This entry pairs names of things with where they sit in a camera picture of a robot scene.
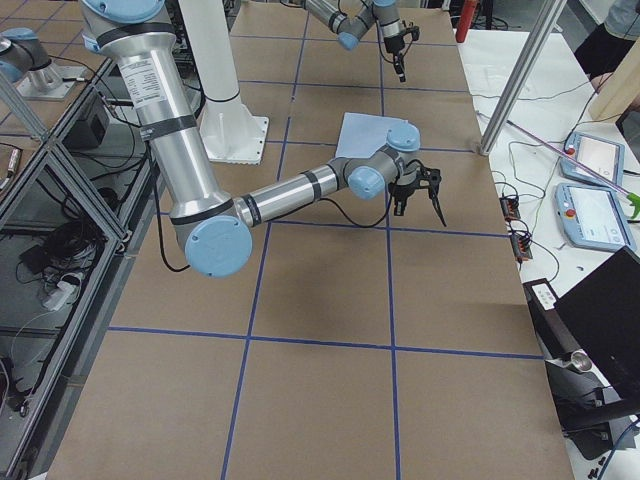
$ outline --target black monitor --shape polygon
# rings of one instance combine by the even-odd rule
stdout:
[[[618,395],[640,397],[640,258],[621,248],[555,308]]]

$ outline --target blue joint cap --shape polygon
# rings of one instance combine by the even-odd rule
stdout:
[[[184,252],[195,270],[207,277],[223,278],[247,263],[252,248],[249,227],[230,215],[218,215],[193,229]]]
[[[84,40],[84,48],[93,53],[100,53],[100,45],[98,45],[95,38],[89,37],[83,33],[82,39]]]
[[[2,34],[5,38],[9,40],[37,40],[38,36],[35,34],[33,30],[25,27],[18,28],[10,28],[9,30],[5,30]]]
[[[338,34],[338,42],[340,42],[340,45],[342,45],[345,50],[351,51],[358,46],[360,40],[358,40],[358,37],[348,32],[340,32]]]
[[[82,0],[87,7],[116,23],[143,23],[155,17],[164,0]]]
[[[2,60],[0,60],[0,72],[2,72],[11,83],[15,83],[22,78],[22,72],[20,70],[11,63],[3,62]]]
[[[361,166],[356,168],[347,179],[353,194],[363,200],[371,200],[384,192],[386,182],[382,174],[375,168]]]
[[[420,130],[409,122],[398,123],[387,132],[387,145],[398,152],[417,152],[420,150]]]

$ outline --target white table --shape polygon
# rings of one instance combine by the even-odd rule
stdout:
[[[476,95],[474,105],[478,111],[485,115],[492,114],[498,99],[485,97],[500,95],[526,38],[527,33],[521,32],[471,30],[466,42],[459,45],[469,90]],[[546,141],[564,140],[578,121],[580,112],[593,93],[593,88],[586,82],[586,76],[563,37],[560,34],[552,34],[527,79],[520,98],[551,97],[579,85],[582,86],[553,99],[518,101],[509,119]],[[582,118],[582,121],[585,120],[591,120],[588,111]],[[481,130],[484,130],[487,124],[486,119],[479,118],[478,121]],[[613,123],[582,124],[576,131],[626,145]],[[514,178],[514,170],[509,158],[509,144],[514,141],[535,143],[514,128],[505,126],[490,154],[491,168],[504,174],[506,182],[513,184],[520,195],[540,195],[540,191]],[[559,167],[554,170],[557,155],[544,147],[535,148],[517,144],[512,144],[512,151],[515,154],[514,164],[520,179],[542,188],[549,181],[543,200],[527,196],[521,198],[520,213],[529,227],[533,228],[536,223],[536,211],[540,207],[533,239],[551,250],[558,258],[560,270],[552,285],[558,295],[562,296],[611,254],[575,248],[564,236],[553,195],[558,183],[572,181],[558,173]],[[630,148],[626,148],[625,168],[640,171],[640,166]],[[494,176],[497,182],[504,181],[500,173],[495,173]],[[640,179],[625,175],[623,186],[637,193],[640,191]],[[498,193],[502,192],[502,189],[502,185],[497,186]],[[513,193],[513,190],[505,187],[505,193]],[[622,203],[625,213],[630,215],[632,209],[626,205],[627,202]],[[632,225],[631,230],[636,242],[640,244],[640,228]],[[551,278],[556,271],[553,258],[535,245],[532,246],[532,253],[533,260],[523,263],[520,272],[522,281],[541,277]],[[571,441],[567,442],[567,449],[576,478],[586,478],[592,468],[598,467],[596,461],[584,460]],[[607,468],[605,480],[630,480],[639,476],[640,451],[619,451]]]

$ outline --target robotic arm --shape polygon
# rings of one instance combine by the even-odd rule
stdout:
[[[347,50],[353,50],[377,22],[384,38],[385,50],[392,55],[393,68],[400,82],[406,82],[404,37],[410,35],[412,42],[417,41],[420,37],[420,27],[412,23],[407,25],[404,20],[400,20],[395,0],[361,1],[362,8],[354,18],[349,18],[326,0],[301,0],[300,6],[338,34],[338,41]]]
[[[90,47],[120,68],[142,138],[149,142],[174,202],[170,218],[178,243],[200,273],[211,277],[235,273],[251,254],[249,227],[340,188],[349,186],[365,199],[398,180],[404,180],[405,189],[419,188],[416,167],[407,168],[420,148],[419,132],[404,123],[389,132],[386,145],[369,159],[336,158],[290,180],[231,198],[215,179],[184,94],[171,56],[175,36],[163,3],[82,0],[82,8],[95,38]]]
[[[12,83],[28,73],[34,88],[40,92],[62,85],[56,64],[28,28],[12,28],[0,33],[0,72]]]

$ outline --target tablet screen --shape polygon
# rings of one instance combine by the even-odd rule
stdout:
[[[569,190],[585,240],[620,246],[625,244],[618,213],[609,192],[575,187]]]
[[[578,162],[586,165],[591,170],[612,182],[614,181],[617,155],[617,145],[591,137],[582,137],[580,139]],[[578,169],[577,171],[583,175],[591,176],[584,170]]]

